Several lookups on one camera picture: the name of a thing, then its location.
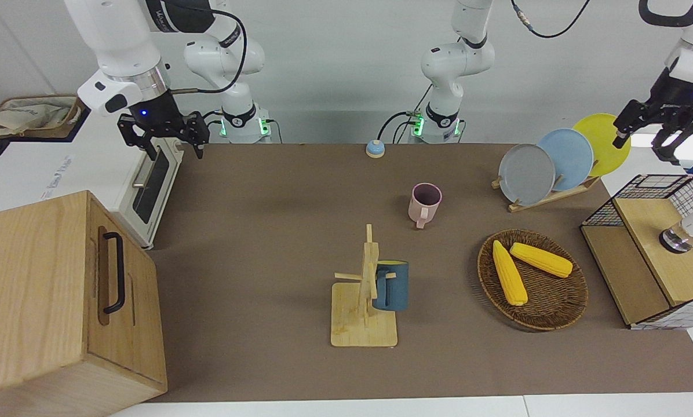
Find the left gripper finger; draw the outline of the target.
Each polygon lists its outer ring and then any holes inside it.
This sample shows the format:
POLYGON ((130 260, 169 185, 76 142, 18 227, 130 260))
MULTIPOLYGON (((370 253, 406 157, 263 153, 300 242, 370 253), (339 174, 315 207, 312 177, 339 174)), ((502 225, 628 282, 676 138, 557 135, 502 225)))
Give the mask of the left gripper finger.
POLYGON ((662 124, 662 128, 652 140, 652 150, 659 160, 678 164, 679 160, 675 157, 675 151, 693 134, 693 107, 685 107, 678 111, 674 108, 673 110, 674 114, 670 115, 667 121, 662 124), (668 145, 665 145, 665 141, 677 131, 680 131, 680 134, 668 145))
POLYGON ((651 106, 649 101, 630 100, 622 109, 613 122, 616 129, 613 146, 616 149, 622 149, 636 130, 648 126, 652 117, 651 106))

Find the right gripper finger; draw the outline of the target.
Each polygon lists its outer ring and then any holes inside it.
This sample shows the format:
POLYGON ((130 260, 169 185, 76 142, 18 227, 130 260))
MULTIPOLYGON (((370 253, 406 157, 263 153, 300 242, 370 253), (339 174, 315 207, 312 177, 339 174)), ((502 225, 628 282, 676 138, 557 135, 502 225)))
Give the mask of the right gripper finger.
POLYGON ((145 151, 151 161, 156 161, 158 158, 158 151, 152 144, 152 134, 143 130, 143 135, 141 136, 135 131, 135 126, 135 118, 131 115, 119 116, 119 131, 126 145, 145 151))
POLYGON ((210 132, 205 117, 201 112, 194 111, 187 116, 183 116, 182 122, 183 129, 181 132, 181 140, 192 146, 196 158, 202 159, 204 147, 209 143, 210 138, 210 132))

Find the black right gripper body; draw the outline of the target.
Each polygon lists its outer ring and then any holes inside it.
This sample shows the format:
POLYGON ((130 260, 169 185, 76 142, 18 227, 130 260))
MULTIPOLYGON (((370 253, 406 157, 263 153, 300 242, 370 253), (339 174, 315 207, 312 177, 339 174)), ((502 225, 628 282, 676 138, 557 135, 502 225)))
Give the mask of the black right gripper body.
POLYGON ((153 137, 176 137, 187 140, 185 122, 171 92, 164 92, 153 98, 131 106, 131 116, 135 126, 153 137))

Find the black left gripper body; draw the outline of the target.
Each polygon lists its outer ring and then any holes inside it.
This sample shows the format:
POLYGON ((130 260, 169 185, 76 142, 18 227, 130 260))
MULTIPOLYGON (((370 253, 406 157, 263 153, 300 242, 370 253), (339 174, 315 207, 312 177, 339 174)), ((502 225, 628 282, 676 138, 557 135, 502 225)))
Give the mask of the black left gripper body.
POLYGON ((651 115, 665 111, 693 112, 693 82, 674 78, 670 73, 659 74, 651 88, 651 115))

